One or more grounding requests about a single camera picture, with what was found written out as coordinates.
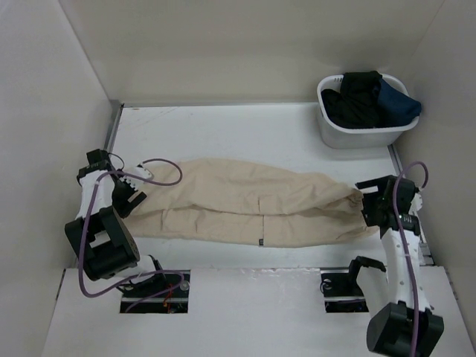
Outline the navy blue trousers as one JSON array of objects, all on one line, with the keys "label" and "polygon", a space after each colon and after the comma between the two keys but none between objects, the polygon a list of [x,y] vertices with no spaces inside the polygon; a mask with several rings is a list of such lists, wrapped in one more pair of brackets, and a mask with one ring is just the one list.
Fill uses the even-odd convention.
[{"label": "navy blue trousers", "polygon": [[379,80],[376,99],[381,127],[407,126],[422,111],[419,101],[397,91],[383,79]]}]

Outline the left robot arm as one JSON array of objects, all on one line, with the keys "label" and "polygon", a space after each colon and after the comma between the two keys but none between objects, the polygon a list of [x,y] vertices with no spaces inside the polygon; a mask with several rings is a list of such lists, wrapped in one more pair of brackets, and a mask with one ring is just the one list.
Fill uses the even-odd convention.
[{"label": "left robot arm", "polygon": [[128,297],[159,296],[170,287],[160,263],[142,257],[124,224],[124,219],[147,195],[139,190],[153,183],[154,175],[143,164],[125,170],[115,168],[111,153],[95,149],[87,153],[88,164],[79,170],[81,204],[75,219],[65,224],[65,234],[83,270],[79,273],[82,293],[92,298],[85,280],[114,276],[126,279],[118,289]]}]

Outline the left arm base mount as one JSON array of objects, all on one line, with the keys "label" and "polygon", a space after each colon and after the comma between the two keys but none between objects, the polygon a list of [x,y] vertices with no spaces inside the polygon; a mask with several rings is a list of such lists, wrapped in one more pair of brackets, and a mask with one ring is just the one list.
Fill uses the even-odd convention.
[{"label": "left arm base mount", "polygon": [[190,271],[149,277],[119,288],[121,314],[186,314],[190,294]]}]

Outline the beige trousers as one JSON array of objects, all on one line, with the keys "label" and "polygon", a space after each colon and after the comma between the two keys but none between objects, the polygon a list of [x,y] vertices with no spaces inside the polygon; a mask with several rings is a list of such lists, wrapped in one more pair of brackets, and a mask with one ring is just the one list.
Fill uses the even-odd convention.
[{"label": "beige trousers", "polygon": [[181,182],[143,186],[125,223],[135,237],[196,239],[264,248],[304,248],[374,235],[362,193],[323,173],[224,158],[180,163]]}]

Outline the black trousers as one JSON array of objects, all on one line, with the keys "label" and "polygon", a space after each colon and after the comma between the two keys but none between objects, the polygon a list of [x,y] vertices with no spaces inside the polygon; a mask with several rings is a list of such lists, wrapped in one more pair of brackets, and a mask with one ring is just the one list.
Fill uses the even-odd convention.
[{"label": "black trousers", "polygon": [[381,79],[377,71],[345,73],[339,91],[321,91],[328,118],[345,129],[377,128],[381,122],[377,106]]}]

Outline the white laundry basket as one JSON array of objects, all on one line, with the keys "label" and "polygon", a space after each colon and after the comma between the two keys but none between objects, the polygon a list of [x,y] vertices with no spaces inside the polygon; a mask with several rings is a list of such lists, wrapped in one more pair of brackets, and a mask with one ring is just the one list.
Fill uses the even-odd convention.
[{"label": "white laundry basket", "polygon": [[[381,127],[381,123],[375,129],[345,129],[335,125],[327,116],[321,97],[321,91],[332,89],[339,91],[344,74],[333,75],[323,78],[317,87],[317,123],[323,142],[335,149],[361,149],[371,147],[386,147],[393,144],[404,132],[413,129],[419,121],[419,116],[414,118],[407,126]],[[408,95],[403,83],[397,78],[381,74],[382,79],[390,86]]]}]

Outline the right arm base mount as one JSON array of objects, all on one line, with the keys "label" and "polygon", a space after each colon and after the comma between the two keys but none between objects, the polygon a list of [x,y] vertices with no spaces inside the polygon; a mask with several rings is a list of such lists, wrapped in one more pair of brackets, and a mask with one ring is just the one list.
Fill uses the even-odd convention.
[{"label": "right arm base mount", "polygon": [[347,269],[321,270],[320,291],[326,313],[369,312],[362,290]]}]

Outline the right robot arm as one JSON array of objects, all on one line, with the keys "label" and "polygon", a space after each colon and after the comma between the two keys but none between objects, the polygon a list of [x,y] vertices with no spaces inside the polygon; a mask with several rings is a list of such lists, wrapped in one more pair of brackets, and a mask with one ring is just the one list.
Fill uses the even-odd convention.
[{"label": "right robot arm", "polygon": [[350,292],[363,293],[370,313],[367,348],[382,356],[429,356],[444,322],[431,311],[419,271],[420,189],[395,176],[361,181],[356,187],[364,192],[364,221],[379,228],[387,259],[358,256],[344,278]]}]

